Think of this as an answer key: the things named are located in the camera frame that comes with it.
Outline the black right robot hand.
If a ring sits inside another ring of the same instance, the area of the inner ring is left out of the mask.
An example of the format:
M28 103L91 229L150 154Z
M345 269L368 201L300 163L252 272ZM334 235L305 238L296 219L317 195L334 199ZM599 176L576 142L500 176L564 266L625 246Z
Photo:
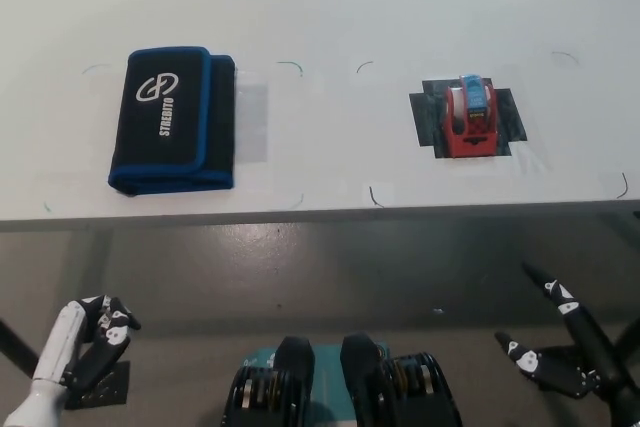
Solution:
M637 396L638 386L583 303L543 269L527 263L522 269L560 313L573 340L568 350L574 356L567 357L560 347L535 350L497 332L497 342L520 373L541 387L576 399L591 392L607 402L623 394Z

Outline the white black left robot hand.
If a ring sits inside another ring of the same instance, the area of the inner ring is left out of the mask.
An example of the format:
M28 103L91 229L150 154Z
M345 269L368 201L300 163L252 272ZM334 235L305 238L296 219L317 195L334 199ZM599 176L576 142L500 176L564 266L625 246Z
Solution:
M117 297L72 300L58 314L32 380L85 393L112 370L131 341L130 332L140 328Z

